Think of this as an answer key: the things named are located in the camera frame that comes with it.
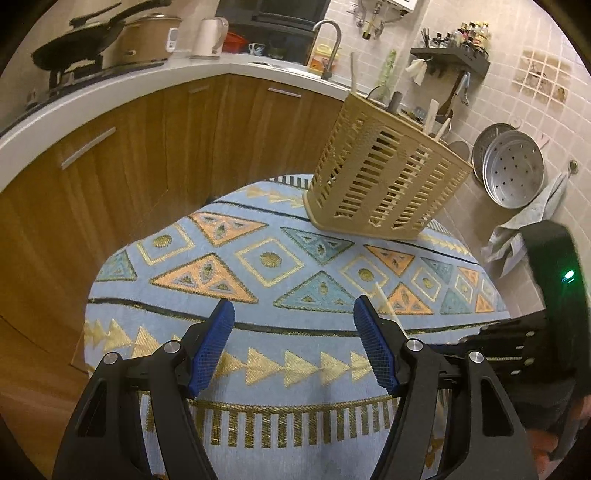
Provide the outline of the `person's right hand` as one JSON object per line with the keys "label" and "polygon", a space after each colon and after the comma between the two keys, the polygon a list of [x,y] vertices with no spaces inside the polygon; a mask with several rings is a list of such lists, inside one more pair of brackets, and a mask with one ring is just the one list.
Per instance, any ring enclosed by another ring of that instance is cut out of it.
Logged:
{"label": "person's right hand", "polygon": [[547,479],[560,464],[560,460],[550,459],[550,454],[556,450],[559,439],[552,433],[538,429],[528,429],[527,435],[538,478]]}

